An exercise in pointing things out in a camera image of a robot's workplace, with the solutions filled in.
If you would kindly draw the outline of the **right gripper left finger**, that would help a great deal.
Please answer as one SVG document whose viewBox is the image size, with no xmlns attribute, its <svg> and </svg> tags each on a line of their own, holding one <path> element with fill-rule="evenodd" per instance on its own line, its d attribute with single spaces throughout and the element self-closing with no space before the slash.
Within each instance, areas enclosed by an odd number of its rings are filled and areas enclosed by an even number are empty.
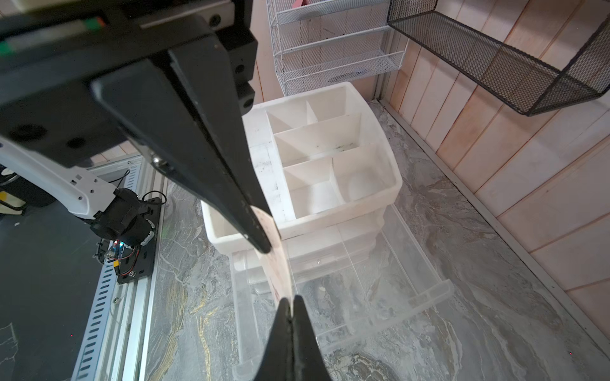
<svg viewBox="0 0 610 381">
<path fill-rule="evenodd" d="M 287 298 L 283 298 L 277 308 L 254 380 L 292 380 L 292 310 Z"/>
</svg>

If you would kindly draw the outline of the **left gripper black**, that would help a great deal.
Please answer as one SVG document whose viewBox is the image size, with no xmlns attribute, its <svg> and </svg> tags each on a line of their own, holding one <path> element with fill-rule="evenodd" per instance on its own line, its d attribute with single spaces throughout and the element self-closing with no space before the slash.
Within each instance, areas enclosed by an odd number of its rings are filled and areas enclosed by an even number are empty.
<svg viewBox="0 0 610 381">
<path fill-rule="evenodd" d="M 1 19 L 1 135 L 65 167 L 128 139 L 258 252 L 250 1 L 37 1 Z"/>
</svg>

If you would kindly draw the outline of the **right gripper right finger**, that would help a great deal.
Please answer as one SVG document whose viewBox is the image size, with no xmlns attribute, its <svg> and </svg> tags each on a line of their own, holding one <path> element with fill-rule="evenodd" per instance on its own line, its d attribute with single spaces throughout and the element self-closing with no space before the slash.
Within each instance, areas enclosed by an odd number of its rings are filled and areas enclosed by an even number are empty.
<svg viewBox="0 0 610 381">
<path fill-rule="evenodd" d="M 295 296 L 292 304 L 291 330 L 290 380 L 331 381 L 305 302 L 300 295 Z"/>
</svg>

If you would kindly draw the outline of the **clear plastic drawer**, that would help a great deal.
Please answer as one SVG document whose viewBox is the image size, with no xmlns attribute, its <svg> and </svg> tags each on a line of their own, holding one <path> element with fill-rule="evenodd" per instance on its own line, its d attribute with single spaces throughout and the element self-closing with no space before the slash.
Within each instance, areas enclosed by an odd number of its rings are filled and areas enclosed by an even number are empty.
<svg viewBox="0 0 610 381">
<path fill-rule="evenodd" d="M 454 284 L 433 269 L 393 206 L 284 241 L 292 286 L 323 352 L 340 349 L 447 300 Z M 236 380 L 251 380 L 276 302 L 254 250 L 230 254 L 238 338 Z"/>
</svg>

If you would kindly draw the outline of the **beige postcard red characters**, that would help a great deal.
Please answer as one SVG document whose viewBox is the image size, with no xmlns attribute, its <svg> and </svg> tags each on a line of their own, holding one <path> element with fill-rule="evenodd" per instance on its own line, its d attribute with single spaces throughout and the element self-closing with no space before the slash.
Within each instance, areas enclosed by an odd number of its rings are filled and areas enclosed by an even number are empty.
<svg viewBox="0 0 610 381">
<path fill-rule="evenodd" d="M 288 255 L 284 251 L 283 241 L 276 222 L 271 214 L 262 209 L 252 206 L 252 211 L 261 224 L 265 235 L 271 244 L 271 250 L 267 254 L 257 252 L 258 260 L 264 270 L 271 293 L 276 305 L 286 298 L 292 306 L 294 299 L 292 275 L 289 268 Z"/>
</svg>

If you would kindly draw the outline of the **white plastic drawer organizer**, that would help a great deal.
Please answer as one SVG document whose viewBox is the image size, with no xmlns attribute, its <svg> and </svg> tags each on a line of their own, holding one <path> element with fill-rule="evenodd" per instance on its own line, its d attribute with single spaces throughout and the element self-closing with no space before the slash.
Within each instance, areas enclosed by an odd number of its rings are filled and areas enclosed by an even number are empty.
<svg viewBox="0 0 610 381">
<path fill-rule="evenodd" d="M 376 115 L 349 82 L 278 98 L 242 119 L 281 238 L 392 204 L 403 180 Z"/>
</svg>

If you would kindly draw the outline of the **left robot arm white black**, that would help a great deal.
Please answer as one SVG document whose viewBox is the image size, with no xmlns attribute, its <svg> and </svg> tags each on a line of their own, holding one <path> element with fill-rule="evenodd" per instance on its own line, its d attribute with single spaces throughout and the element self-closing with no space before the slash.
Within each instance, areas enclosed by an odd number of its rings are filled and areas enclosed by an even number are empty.
<svg viewBox="0 0 610 381">
<path fill-rule="evenodd" d="M 135 193 L 84 160 L 129 141 L 258 252 L 279 232 L 243 116 L 257 40 L 250 1 L 16 1 L 1 19 L 1 162 L 100 237 L 153 236 Z"/>
</svg>

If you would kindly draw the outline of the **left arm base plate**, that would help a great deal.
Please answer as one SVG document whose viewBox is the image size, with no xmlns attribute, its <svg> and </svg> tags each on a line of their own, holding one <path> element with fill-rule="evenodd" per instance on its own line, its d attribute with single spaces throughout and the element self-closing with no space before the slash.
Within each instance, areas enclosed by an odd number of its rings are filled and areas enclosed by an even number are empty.
<svg viewBox="0 0 610 381">
<path fill-rule="evenodd" d="M 91 228 L 100 236 L 95 259 L 108 264 L 119 284 L 128 284 L 153 273 L 160 212 L 164 194 L 146 200 L 120 198 Z"/>
</svg>

